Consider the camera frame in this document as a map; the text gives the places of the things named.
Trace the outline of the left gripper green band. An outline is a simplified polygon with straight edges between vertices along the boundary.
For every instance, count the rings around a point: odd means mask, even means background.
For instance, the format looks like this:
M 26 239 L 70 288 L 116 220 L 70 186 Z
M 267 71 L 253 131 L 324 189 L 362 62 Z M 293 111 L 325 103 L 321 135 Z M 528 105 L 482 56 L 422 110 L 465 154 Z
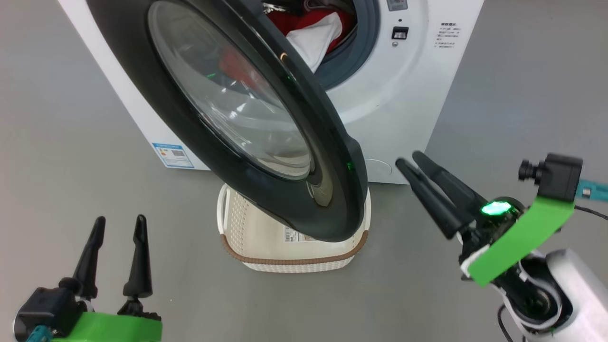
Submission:
M 104 244 L 106 219 L 96 218 L 72 278 L 78 283 L 76 295 L 91 300 L 97 297 L 98 255 Z M 54 336 L 53 342 L 160 342 L 163 323 L 157 313 L 144 312 L 138 298 L 150 297 L 152 273 L 146 217 L 137 216 L 134 229 L 134 255 L 123 295 L 128 298 L 118 314 L 85 312 L 67 336 Z

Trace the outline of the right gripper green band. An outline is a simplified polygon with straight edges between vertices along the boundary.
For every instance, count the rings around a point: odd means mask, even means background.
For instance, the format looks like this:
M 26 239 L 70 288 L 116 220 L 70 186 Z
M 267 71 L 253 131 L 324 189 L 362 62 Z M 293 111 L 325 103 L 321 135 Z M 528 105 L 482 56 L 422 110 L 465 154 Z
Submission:
M 413 152 L 412 158 L 424 173 L 403 158 L 398 158 L 395 165 L 445 238 L 454 238 L 469 225 L 470 217 L 461 211 L 473 217 L 475 222 L 484 223 L 481 207 L 488 203 L 484 197 L 423 152 Z M 452 203 L 430 184 L 426 176 Z M 461 264 L 461 270 L 479 286 L 490 284 L 553 236 L 574 211 L 573 202 L 536 197 L 529 210 L 503 236 L 473 252 Z

